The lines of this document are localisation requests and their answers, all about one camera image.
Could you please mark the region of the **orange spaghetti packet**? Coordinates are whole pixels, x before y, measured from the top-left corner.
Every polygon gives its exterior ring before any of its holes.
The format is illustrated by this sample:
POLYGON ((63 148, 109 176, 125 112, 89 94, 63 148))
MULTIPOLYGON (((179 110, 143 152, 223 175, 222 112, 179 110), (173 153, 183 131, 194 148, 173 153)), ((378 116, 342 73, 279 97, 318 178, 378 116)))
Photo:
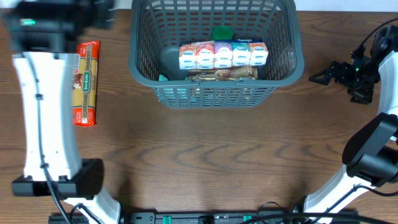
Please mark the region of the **orange spaghetti packet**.
POLYGON ((96 94, 100 41, 78 44, 72 82, 73 122, 90 127, 96 123, 96 94))

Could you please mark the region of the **gold coffee bag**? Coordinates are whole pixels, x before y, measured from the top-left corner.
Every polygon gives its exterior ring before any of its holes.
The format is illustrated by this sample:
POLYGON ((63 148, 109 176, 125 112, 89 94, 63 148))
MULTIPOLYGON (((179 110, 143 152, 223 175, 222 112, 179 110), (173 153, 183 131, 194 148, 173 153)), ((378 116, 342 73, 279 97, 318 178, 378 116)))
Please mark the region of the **gold coffee bag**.
POLYGON ((257 68, 249 65, 211 70, 189 70, 188 80, 193 81, 234 81, 256 80, 257 68))

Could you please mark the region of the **teal wipes packet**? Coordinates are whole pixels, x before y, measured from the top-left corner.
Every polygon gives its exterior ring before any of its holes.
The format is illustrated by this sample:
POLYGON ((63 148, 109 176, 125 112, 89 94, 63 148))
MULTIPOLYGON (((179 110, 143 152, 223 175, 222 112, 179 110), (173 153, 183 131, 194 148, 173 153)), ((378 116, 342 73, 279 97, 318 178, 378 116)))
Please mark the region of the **teal wipes packet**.
MULTIPOLYGON (((163 75, 159 75, 158 81, 160 82, 166 82, 169 81, 169 79, 163 75)), ((176 96, 178 95, 179 100, 187 100, 188 99, 188 91, 186 88, 165 88, 164 89, 165 95, 167 98, 174 100, 176 99, 176 96)))

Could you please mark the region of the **Kleenex tissue multipack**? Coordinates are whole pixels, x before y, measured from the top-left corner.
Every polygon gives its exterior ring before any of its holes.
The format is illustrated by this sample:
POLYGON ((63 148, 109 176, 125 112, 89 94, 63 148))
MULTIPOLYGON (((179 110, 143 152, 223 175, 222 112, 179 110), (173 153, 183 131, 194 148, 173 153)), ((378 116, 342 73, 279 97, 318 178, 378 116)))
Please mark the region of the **Kleenex tissue multipack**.
POLYGON ((178 62, 181 70, 262 66, 268 54, 261 39, 211 40, 182 44, 178 62))

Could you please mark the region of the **green lid jar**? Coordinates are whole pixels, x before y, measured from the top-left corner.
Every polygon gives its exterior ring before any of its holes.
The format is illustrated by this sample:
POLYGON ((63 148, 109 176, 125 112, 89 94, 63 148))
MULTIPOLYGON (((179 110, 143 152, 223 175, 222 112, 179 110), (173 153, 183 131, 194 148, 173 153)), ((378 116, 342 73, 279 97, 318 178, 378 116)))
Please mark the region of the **green lid jar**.
POLYGON ((227 26, 216 26, 211 33, 211 40, 230 40, 233 38, 234 32, 227 26))

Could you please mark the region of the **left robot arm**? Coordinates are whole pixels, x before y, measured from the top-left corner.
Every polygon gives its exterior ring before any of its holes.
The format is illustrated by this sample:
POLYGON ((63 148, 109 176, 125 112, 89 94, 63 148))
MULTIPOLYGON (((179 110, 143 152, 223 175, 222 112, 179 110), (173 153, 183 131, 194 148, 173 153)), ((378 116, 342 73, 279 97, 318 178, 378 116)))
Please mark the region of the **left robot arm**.
POLYGON ((5 14, 12 62, 21 86, 25 121, 24 173, 17 197, 69 203, 90 223, 119 223, 121 205, 103 185, 101 159, 83 159, 72 122, 72 85, 79 36, 107 29, 113 1, 20 1, 5 14))

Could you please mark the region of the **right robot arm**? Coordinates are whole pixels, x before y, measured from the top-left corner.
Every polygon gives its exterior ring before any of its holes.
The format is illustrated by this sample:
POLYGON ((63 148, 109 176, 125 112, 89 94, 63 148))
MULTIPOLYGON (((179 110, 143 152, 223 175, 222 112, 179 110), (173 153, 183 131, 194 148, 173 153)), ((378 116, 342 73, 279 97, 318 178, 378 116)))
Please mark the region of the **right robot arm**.
POLYGON ((332 62, 330 67, 309 77, 309 81, 343 85, 351 101, 368 105, 374 86, 380 83, 377 116, 347 142, 338 172, 319 190, 306 196, 299 212, 307 214, 304 223, 331 223, 334 214, 366 193, 377 193, 386 183, 397 182, 397 150, 388 147, 397 141, 397 27, 389 20, 369 36, 373 43, 370 56, 360 43, 351 53, 352 63, 332 62))

